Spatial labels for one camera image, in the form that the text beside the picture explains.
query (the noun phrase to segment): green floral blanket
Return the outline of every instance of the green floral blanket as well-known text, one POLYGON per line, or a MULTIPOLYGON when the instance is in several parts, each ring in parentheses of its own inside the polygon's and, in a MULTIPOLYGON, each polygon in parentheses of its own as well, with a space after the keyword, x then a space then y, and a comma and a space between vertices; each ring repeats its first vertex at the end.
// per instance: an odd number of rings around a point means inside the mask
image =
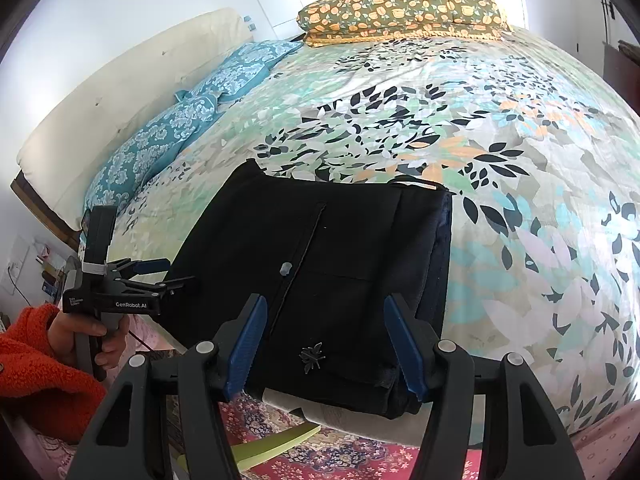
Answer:
POLYGON ((173 258, 250 157, 282 177, 441 182, 456 193, 443 336, 522 354, 573 432, 636 394, 639 132, 597 75, 524 30, 304 46, 146 185, 110 257, 173 258))

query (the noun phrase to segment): leaf-shaped metal brooch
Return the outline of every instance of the leaf-shaped metal brooch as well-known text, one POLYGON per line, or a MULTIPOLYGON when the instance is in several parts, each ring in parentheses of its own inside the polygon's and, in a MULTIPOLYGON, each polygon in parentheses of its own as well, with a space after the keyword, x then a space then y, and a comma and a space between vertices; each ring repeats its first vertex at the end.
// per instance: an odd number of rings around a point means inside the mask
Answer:
POLYGON ((324 359, 322 343, 318 343, 313 348, 303 348, 302 352, 300 352, 300 359, 305 364, 305 374, 308 374, 309 370, 312 370, 314 366, 320 369, 320 359, 324 359))

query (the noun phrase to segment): bedsheet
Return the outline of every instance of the bedsheet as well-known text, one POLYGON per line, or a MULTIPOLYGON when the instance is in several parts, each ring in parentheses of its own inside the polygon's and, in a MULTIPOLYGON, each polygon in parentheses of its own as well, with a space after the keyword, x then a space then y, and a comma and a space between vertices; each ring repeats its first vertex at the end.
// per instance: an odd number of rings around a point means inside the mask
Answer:
POLYGON ((638 385, 639 132, 602 79, 525 30, 304 46, 142 189, 110 257, 173 258, 250 157, 282 177, 441 182, 456 194, 443 337, 522 354, 573 433, 638 385))

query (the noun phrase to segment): orange fleece jacket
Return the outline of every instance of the orange fleece jacket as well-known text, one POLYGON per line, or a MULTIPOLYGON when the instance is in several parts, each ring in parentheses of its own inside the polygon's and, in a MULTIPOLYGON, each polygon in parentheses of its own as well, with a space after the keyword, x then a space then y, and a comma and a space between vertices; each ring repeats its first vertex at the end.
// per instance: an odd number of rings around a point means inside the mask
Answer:
POLYGON ((75 443, 105 389, 91 375, 55 359, 47 329, 58 312, 52 304, 27 307, 0 334, 0 402, 42 434, 75 443))

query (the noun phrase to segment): blue pillow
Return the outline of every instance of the blue pillow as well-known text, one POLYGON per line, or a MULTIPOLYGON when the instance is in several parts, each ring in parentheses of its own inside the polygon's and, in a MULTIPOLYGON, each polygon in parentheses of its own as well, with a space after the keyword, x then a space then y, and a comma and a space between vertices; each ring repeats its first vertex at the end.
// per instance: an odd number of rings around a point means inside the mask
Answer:
POLYGON ((116 205, 121 213, 137 190, 171 164, 190 137, 199 137, 219 118, 215 94, 185 99, 150 120, 111 155, 95 175, 85 209, 116 205))
POLYGON ((181 90, 179 100, 209 92, 219 92, 218 101, 233 101, 258 86, 283 57, 302 46, 299 41, 259 41, 245 43, 227 57, 209 76, 190 92, 181 90))

